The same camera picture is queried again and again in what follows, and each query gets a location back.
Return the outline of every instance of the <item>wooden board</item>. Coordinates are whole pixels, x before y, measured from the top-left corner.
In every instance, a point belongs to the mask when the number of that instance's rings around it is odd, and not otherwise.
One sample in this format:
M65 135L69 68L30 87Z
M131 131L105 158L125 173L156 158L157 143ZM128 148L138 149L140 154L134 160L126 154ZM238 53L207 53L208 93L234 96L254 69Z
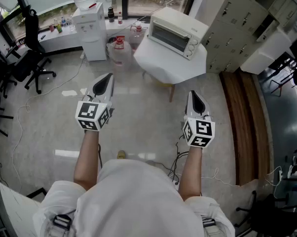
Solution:
M255 169L257 169L249 117L250 110L247 108L236 73L221 72L220 79L232 125L236 184L242 186L255 179Z
M237 71L237 75L244 88L245 100L248 101L251 112L250 117L254 129L254 157L258 162L258 178L264 178L269 173L269 143L261 102L252 75L241 70Z

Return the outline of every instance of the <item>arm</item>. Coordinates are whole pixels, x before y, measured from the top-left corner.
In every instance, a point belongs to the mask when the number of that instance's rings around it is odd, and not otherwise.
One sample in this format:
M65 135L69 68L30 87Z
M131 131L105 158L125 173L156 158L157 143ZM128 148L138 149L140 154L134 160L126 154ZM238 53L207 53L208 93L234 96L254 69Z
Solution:
M190 147L178 190L184 201L201 194L201 162L202 149Z
M74 171L74 183L89 190L97 183L99 132L86 131Z

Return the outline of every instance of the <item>fiducial marker cube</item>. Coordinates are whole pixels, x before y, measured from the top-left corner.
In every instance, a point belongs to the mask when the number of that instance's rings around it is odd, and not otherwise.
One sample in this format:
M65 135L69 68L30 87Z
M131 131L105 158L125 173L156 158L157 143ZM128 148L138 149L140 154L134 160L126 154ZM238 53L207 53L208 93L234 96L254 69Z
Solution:
M215 123L203 119L187 118L183 132L189 146L206 148L214 139Z
M100 131L109 119L108 105L89 101L79 101L75 119L84 130Z

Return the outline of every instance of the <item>white shirt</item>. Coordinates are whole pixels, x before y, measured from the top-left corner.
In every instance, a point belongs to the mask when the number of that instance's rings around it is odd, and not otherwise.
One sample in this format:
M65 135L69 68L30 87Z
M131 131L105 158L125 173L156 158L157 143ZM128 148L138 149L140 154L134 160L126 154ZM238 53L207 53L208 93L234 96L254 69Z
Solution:
M108 161L87 192L72 182L55 182L33 217L38 237L48 236L56 215L73 210L70 236L204 237L201 216L215 219L227 237L235 236L214 199L184 202L162 170L136 160Z

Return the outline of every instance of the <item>white table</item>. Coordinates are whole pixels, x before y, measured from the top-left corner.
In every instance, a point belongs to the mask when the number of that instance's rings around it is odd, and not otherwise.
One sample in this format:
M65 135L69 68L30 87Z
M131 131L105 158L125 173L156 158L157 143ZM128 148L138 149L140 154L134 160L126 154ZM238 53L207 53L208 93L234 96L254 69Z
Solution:
M146 34L134 58L151 76L171 85L170 102L174 95L175 84L206 73L207 50L203 45L199 45L193 58L188 60L149 39Z

